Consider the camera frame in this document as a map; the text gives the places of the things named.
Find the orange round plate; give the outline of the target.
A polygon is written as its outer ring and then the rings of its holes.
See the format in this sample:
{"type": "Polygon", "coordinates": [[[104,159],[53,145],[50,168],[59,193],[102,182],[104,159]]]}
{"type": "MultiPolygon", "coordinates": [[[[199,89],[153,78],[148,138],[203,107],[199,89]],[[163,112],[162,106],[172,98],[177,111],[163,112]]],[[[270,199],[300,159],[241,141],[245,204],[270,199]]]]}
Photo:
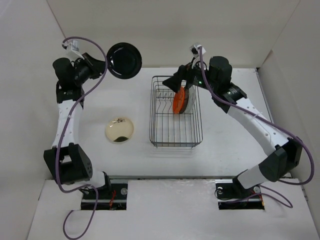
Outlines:
{"type": "Polygon", "coordinates": [[[185,110],[187,103],[187,94],[183,86],[180,87],[180,90],[174,94],[172,110],[174,114],[182,114],[185,110]]]}

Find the clear glass plate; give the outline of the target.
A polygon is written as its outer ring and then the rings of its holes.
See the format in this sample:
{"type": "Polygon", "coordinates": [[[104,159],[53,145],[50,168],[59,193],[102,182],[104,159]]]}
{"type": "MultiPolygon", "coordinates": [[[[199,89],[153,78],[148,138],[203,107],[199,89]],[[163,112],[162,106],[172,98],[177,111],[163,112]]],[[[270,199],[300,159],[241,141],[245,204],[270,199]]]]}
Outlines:
{"type": "Polygon", "coordinates": [[[186,106],[186,109],[185,109],[185,113],[186,114],[189,114],[193,107],[194,107],[194,104],[195,104],[195,100],[196,100],[196,91],[195,91],[195,88],[194,87],[190,87],[188,89],[188,103],[187,103],[187,106],[186,106]]]}

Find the black round plate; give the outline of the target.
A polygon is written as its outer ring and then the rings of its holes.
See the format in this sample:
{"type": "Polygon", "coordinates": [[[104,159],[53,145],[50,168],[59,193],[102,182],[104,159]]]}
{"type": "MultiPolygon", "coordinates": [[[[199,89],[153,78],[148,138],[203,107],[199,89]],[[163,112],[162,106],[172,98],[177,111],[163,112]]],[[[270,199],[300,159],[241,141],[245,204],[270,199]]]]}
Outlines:
{"type": "Polygon", "coordinates": [[[135,77],[142,68],[142,55],[132,44],[119,42],[106,54],[109,72],[116,78],[127,80],[135,77]]]}

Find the cream plate with flower pattern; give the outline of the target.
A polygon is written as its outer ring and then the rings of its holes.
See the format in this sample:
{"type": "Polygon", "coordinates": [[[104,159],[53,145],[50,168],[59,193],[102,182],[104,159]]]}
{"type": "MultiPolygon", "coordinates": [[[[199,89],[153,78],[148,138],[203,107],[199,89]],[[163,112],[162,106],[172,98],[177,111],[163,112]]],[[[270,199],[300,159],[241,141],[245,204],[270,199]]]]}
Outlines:
{"type": "Polygon", "coordinates": [[[116,117],[105,126],[105,136],[115,144],[122,144],[132,138],[135,131],[133,122],[128,117],[116,117]]]}

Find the blue patterned ceramic plate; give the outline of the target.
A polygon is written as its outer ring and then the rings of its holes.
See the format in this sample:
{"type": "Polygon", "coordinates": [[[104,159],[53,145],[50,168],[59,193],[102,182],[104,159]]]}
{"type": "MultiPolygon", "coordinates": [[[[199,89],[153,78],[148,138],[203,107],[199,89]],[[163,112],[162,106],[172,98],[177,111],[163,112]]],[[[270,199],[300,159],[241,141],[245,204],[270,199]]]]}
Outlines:
{"type": "Polygon", "coordinates": [[[184,92],[184,99],[183,99],[183,104],[180,110],[180,114],[187,114],[189,113],[189,100],[190,100],[190,91],[186,87],[183,87],[183,92],[184,92]]]}

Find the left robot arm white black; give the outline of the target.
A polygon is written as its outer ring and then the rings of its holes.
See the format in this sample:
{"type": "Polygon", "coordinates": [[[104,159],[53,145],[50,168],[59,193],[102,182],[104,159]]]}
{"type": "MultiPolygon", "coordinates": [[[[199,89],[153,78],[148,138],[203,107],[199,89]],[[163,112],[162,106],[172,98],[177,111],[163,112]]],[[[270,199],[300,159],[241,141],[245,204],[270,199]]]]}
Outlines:
{"type": "Polygon", "coordinates": [[[83,184],[102,199],[111,195],[112,186],[104,171],[93,168],[92,162],[79,144],[79,125],[86,92],[83,84],[89,79],[102,80],[106,74],[105,61],[83,53],[76,60],[62,57],[52,64],[58,78],[56,102],[58,123],[50,149],[43,153],[44,161],[56,183],[62,187],[83,184]]]}

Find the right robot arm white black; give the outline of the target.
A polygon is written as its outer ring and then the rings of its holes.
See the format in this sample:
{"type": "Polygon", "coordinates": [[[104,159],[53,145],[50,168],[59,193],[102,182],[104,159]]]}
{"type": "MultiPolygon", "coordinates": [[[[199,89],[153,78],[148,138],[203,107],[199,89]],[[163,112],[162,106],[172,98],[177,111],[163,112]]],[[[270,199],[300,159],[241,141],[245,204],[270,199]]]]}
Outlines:
{"type": "Polygon", "coordinates": [[[297,167],[303,143],[260,115],[247,94],[232,83],[232,71],[231,64],[222,56],[212,57],[209,65],[193,59],[179,66],[177,72],[162,83],[184,97],[191,95],[193,86],[210,91],[213,102],[240,123],[262,147],[265,160],[232,179],[230,188],[234,195],[230,198],[235,199],[244,197],[262,183],[279,181],[297,167]]]}

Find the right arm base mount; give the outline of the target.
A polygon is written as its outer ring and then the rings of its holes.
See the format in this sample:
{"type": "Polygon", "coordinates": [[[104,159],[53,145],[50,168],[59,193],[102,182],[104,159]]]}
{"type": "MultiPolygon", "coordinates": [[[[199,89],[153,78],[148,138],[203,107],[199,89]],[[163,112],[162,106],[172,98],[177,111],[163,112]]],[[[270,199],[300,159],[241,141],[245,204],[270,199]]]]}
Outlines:
{"type": "Polygon", "coordinates": [[[215,181],[214,195],[219,210],[264,210],[261,188],[253,186],[244,189],[237,186],[231,179],[215,181]]]}

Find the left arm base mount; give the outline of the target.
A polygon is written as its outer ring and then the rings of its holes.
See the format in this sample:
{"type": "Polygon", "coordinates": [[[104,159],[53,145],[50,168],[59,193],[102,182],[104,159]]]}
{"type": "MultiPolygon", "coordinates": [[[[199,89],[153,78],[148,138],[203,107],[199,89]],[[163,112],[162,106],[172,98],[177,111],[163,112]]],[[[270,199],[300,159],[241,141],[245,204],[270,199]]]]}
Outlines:
{"type": "MultiPolygon", "coordinates": [[[[96,202],[96,192],[92,188],[85,188],[80,203],[81,210],[93,210],[96,202]]],[[[111,190],[98,188],[98,202],[96,210],[124,211],[127,209],[128,181],[112,179],[111,190]]]]}

